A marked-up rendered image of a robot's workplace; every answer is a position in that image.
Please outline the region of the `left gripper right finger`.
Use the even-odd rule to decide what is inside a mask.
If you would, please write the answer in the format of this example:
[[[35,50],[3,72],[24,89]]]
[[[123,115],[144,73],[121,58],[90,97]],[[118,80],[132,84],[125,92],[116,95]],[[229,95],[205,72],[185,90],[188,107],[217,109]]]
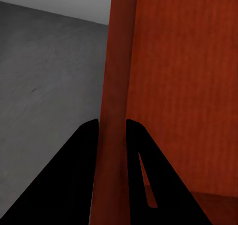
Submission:
[[[130,225],[212,225],[145,127],[126,120]],[[148,206],[139,160],[158,208]]]

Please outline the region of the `storage box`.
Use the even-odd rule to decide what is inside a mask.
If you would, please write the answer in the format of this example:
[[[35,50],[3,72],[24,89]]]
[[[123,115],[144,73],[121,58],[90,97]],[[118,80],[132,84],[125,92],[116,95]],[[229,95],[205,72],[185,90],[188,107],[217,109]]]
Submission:
[[[111,0],[89,225],[130,225],[127,119],[212,225],[238,225],[238,0]]]

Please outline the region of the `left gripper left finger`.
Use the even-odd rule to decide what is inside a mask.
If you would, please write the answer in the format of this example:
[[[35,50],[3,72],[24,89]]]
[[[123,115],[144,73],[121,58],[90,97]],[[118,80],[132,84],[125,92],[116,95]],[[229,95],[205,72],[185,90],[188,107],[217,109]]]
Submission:
[[[0,225],[89,225],[98,135],[98,119],[82,124]]]

